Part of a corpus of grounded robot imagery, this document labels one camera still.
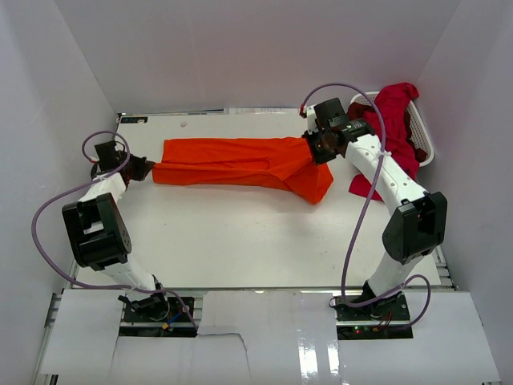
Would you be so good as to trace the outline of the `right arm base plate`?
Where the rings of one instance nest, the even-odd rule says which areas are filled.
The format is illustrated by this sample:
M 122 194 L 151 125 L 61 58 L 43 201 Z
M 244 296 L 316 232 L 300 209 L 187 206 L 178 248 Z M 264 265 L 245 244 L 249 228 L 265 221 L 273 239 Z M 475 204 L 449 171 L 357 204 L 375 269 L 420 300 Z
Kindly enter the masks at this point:
M 410 312 L 404 293 L 369 306 L 349 307 L 342 298 L 329 300 L 336 312 L 339 341 L 412 339 Z

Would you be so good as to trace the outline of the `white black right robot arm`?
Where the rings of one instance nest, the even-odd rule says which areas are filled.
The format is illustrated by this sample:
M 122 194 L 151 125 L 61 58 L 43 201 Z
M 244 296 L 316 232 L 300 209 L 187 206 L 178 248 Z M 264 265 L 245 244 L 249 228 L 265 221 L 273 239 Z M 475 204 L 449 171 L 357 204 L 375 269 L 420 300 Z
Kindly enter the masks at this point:
M 445 236 L 447 200 L 440 192 L 428 192 L 414 181 L 385 151 L 372 126 L 364 119 L 351 120 L 339 99 L 311 107 L 301 106 L 307 121 L 303 134 L 313 162 L 326 164 L 342 156 L 370 183 L 390 214 L 382 233 L 385 253 L 378 268 L 352 301 L 335 298 L 336 306 L 363 309 L 373 320 L 391 309 L 389 297 L 408 282 L 414 267 L 442 244 Z

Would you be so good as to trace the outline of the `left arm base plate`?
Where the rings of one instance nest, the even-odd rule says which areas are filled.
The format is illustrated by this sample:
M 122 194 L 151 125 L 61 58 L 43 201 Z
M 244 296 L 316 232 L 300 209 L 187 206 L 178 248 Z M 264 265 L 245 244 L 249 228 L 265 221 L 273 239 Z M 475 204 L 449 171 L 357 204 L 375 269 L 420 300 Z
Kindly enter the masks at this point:
M 120 337 L 139 338 L 195 338 L 196 328 L 191 324 L 184 307 L 176 297 L 168 297 L 168 304 L 151 306 L 152 314 L 136 312 L 128 305 L 123 308 L 119 325 Z

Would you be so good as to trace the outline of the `orange t shirt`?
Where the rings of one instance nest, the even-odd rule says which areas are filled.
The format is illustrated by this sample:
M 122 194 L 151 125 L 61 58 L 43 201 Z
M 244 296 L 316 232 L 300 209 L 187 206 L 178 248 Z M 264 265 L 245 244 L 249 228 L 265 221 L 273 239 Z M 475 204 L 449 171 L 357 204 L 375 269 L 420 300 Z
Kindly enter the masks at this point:
M 316 205 L 333 183 L 325 164 L 315 165 L 301 138 L 164 141 L 162 159 L 152 170 L 157 184 L 222 184 L 273 188 Z

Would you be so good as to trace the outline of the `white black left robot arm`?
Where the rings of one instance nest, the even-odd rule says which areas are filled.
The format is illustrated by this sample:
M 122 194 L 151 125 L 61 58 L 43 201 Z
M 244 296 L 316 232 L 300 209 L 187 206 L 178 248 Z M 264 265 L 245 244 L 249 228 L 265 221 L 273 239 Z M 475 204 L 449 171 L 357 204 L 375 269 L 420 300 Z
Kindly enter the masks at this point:
M 78 201 L 63 207 L 63 220 L 78 265 L 124 286 L 120 300 L 133 312 L 159 321 L 167 316 L 170 302 L 157 278 L 129 257 L 131 238 L 117 206 L 129 183 L 145 180 L 155 163 L 128 155 L 119 145 L 115 140 L 95 145 L 95 183 Z

